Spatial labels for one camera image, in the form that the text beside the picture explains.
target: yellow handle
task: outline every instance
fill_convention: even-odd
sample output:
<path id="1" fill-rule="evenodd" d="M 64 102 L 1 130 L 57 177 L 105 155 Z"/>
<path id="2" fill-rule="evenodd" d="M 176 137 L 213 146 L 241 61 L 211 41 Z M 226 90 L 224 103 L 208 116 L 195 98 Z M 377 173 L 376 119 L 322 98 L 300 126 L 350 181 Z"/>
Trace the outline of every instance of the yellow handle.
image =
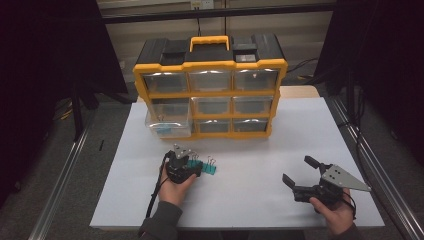
<path id="1" fill-rule="evenodd" d="M 190 52 L 193 51 L 193 46 L 196 44 L 216 44 L 225 43 L 227 51 L 230 50 L 230 41 L 228 36 L 207 36 L 207 37 L 192 37 L 190 42 Z"/>

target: white table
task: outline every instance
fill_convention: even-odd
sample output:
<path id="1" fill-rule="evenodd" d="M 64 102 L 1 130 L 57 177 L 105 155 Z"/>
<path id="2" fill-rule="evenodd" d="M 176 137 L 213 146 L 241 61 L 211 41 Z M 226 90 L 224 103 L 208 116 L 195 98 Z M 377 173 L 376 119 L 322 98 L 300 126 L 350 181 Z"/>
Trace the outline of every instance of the white table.
<path id="1" fill-rule="evenodd" d="M 216 160 L 216 174 L 202 174 L 182 206 L 184 229 L 304 229 L 324 227 L 308 203 L 295 202 L 281 180 L 312 186 L 319 171 L 303 159 L 310 155 L 338 164 L 363 180 L 322 98 L 281 100 L 268 139 L 160 140 L 144 126 L 146 107 L 134 103 L 101 198 L 90 223 L 104 230 L 136 229 L 146 214 L 163 155 L 177 143 L 200 160 Z M 359 227 L 384 226 L 370 193 L 351 191 Z"/>

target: dark sleeve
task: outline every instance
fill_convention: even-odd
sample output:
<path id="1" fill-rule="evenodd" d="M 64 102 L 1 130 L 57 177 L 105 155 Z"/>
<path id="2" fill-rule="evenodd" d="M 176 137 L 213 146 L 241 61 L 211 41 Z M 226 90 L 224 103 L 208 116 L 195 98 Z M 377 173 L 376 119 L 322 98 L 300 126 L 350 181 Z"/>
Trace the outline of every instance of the dark sleeve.
<path id="1" fill-rule="evenodd" d="M 141 240 L 176 240 L 177 223 L 183 211 L 169 202 L 159 202 L 152 218 L 144 219 L 138 231 Z"/>
<path id="2" fill-rule="evenodd" d="M 352 224 L 352 226 L 350 226 L 350 228 L 348 228 L 342 234 L 339 234 L 337 236 L 332 236 L 330 239 L 331 240 L 363 240 L 364 237 L 359 232 L 356 225 Z"/>

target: white wall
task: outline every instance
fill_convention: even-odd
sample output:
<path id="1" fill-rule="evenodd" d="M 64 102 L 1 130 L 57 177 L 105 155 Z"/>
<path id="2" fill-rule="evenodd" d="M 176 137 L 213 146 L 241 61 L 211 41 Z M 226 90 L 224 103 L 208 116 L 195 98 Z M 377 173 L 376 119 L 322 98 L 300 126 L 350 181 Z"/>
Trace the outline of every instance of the white wall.
<path id="1" fill-rule="evenodd" d="M 260 7 L 334 2 L 335 0 L 227 0 L 227 8 Z M 224 0 L 215 0 L 215 8 Z M 190 10 L 185 0 L 98 0 L 103 15 L 142 14 Z M 255 33 L 277 35 L 289 65 L 319 57 L 331 19 L 331 12 L 276 14 L 227 18 L 227 34 L 250 36 Z M 200 19 L 203 36 L 223 35 L 224 18 Z M 125 81 L 133 82 L 132 68 L 143 44 L 149 38 L 186 39 L 197 36 L 197 20 L 173 20 L 107 25 L 116 55 L 125 62 Z"/>

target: storage organizer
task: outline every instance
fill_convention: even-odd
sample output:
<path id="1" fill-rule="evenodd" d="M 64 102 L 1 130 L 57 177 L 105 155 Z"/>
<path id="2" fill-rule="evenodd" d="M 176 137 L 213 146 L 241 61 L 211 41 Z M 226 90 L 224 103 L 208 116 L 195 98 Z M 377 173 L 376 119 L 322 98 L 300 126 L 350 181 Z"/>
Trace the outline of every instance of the storage organizer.
<path id="1" fill-rule="evenodd" d="M 287 62 L 273 34 L 147 40 L 134 67 L 160 138 L 267 137 Z"/>

